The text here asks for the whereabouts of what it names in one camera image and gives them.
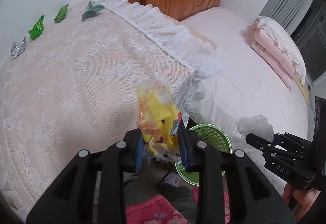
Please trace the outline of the right hand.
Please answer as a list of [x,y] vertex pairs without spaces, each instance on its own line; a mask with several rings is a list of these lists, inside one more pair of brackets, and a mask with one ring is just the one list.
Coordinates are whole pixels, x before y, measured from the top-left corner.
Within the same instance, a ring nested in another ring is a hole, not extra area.
[[318,191],[317,189],[298,190],[293,186],[291,186],[289,183],[287,183],[285,185],[282,198],[287,205],[290,203],[291,198],[294,198],[300,204],[301,206],[300,209],[298,210],[297,213],[294,214],[296,223],[298,223],[304,217],[304,215],[310,210],[310,208],[316,201],[319,194],[320,191]]

